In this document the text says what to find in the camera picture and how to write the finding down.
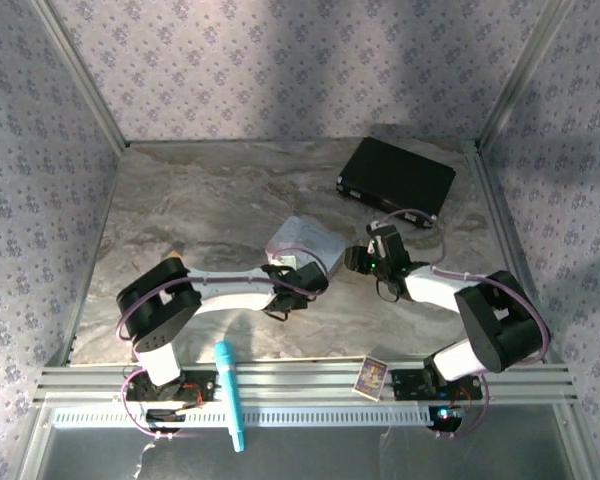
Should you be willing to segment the pastel cartoon dog tin box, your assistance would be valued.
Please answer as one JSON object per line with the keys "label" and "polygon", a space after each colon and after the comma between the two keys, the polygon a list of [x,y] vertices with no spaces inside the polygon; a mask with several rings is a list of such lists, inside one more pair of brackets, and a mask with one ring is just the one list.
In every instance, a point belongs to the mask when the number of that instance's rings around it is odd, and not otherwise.
{"label": "pastel cartoon dog tin box", "polygon": [[298,259],[297,269],[316,262],[326,277],[331,279],[341,264],[346,247],[347,244],[340,235],[320,223],[290,216],[269,240],[265,253],[270,263],[271,256],[275,253],[295,254]]}

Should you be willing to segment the black rectangular case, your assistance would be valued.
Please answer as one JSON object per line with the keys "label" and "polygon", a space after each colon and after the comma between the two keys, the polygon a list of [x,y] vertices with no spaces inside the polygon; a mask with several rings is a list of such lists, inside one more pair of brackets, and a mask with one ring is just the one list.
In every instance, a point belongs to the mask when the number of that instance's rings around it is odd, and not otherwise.
{"label": "black rectangular case", "polygon": [[366,137],[337,177],[336,190],[367,206],[392,213],[420,229],[440,214],[456,171],[447,165]]}

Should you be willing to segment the small colourful card box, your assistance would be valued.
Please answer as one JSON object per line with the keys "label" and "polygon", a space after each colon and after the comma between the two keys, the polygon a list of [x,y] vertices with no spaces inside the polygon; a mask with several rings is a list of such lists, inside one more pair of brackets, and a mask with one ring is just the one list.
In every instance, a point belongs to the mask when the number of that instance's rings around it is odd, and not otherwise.
{"label": "small colourful card box", "polygon": [[389,365],[371,356],[362,360],[352,392],[366,399],[378,402],[382,396]]}

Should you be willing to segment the turquoise pen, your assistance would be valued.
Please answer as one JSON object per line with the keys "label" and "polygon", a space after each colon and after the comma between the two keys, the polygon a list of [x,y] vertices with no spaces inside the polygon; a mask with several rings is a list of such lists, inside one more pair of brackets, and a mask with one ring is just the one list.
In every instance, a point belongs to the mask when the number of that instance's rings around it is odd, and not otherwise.
{"label": "turquoise pen", "polygon": [[236,453],[245,450],[244,420],[233,349],[228,341],[214,346],[214,360],[226,403],[226,426]]}

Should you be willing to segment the grey metal panel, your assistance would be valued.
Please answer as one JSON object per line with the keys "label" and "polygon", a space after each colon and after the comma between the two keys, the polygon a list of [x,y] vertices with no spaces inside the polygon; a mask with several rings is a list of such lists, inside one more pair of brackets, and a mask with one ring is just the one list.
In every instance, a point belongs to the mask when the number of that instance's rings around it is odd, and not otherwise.
{"label": "grey metal panel", "polygon": [[104,409],[44,409],[10,480],[600,480],[575,422],[551,406],[491,406],[465,436],[423,426],[224,428],[152,441]]}

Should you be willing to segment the black controller board with LED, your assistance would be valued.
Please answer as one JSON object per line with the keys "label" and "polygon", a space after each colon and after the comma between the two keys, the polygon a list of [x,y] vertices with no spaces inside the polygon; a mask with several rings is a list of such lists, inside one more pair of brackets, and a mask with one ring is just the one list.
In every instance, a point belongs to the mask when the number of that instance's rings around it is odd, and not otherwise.
{"label": "black controller board with LED", "polygon": [[427,428],[439,434],[455,434],[461,427],[465,410],[461,407],[431,406],[431,424]]}

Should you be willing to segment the black connector block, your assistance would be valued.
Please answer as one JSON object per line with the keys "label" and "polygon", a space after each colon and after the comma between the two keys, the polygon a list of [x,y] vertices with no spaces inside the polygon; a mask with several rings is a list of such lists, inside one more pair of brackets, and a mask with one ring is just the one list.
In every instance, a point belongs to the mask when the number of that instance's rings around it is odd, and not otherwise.
{"label": "black connector block", "polygon": [[145,413],[145,421],[152,434],[176,434],[181,430],[179,425],[185,419],[186,415],[179,410],[149,409]]}

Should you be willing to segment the aluminium front rail beam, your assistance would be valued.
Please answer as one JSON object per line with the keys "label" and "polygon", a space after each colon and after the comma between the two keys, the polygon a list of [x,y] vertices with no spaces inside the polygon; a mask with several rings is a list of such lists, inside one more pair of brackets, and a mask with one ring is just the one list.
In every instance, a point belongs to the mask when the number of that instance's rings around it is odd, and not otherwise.
{"label": "aluminium front rail beam", "polygon": [[[134,367],[78,365],[43,370],[36,403],[114,402]],[[366,399],[353,392],[359,364],[353,361],[253,362],[238,365],[237,379],[248,406],[358,406]],[[539,364],[484,375],[494,405],[574,404],[578,397],[566,366]]]}

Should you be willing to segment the aluminium side rail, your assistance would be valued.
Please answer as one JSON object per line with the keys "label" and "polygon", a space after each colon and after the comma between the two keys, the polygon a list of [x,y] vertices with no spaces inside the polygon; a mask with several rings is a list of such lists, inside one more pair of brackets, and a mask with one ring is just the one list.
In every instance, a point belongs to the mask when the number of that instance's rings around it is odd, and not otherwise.
{"label": "aluminium side rail", "polygon": [[495,235],[506,269],[517,279],[531,305],[541,315],[535,287],[530,270],[520,249],[519,237],[515,226],[511,224],[511,212],[495,174],[489,170],[477,141],[468,141],[468,164],[481,196],[481,202],[488,210],[490,228]]}

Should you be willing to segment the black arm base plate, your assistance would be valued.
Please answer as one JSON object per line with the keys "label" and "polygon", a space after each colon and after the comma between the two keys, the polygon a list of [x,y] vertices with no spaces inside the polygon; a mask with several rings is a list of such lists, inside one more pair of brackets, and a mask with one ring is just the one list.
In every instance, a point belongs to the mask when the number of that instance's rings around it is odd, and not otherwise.
{"label": "black arm base plate", "polygon": [[399,401],[481,400],[482,384],[477,376],[447,381],[429,369],[394,369],[390,371],[394,398]]}
{"label": "black arm base plate", "polygon": [[129,376],[125,399],[135,402],[176,401],[205,403],[214,399],[216,372],[212,370],[183,370],[180,375],[162,386],[154,385],[144,371]]}

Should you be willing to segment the aluminium corner post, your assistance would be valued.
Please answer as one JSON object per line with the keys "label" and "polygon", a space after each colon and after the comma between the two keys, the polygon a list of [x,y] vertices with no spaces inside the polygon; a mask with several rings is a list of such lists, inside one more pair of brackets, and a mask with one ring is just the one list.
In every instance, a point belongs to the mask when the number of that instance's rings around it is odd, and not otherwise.
{"label": "aluminium corner post", "polygon": [[487,152],[502,131],[574,4],[575,0],[546,0],[476,140],[479,153]]}
{"label": "aluminium corner post", "polygon": [[121,155],[128,147],[127,142],[52,0],[28,0],[28,2],[56,47],[62,63],[71,75],[109,144],[118,155]]}

